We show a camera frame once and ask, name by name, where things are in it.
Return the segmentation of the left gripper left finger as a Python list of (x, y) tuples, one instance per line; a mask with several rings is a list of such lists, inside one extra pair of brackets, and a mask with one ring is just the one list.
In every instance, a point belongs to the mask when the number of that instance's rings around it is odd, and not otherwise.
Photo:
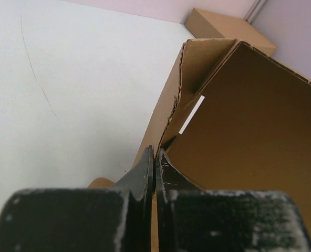
[(0, 213), (0, 251), (150, 251), (154, 157), (109, 188), (26, 189)]

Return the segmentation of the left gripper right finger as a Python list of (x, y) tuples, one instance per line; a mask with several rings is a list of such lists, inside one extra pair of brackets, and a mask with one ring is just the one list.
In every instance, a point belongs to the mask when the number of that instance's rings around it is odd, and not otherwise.
[(202, 190), (164, 151), (155, 171), (160, 251), (311, 251), (302, 216), (287, 194)]

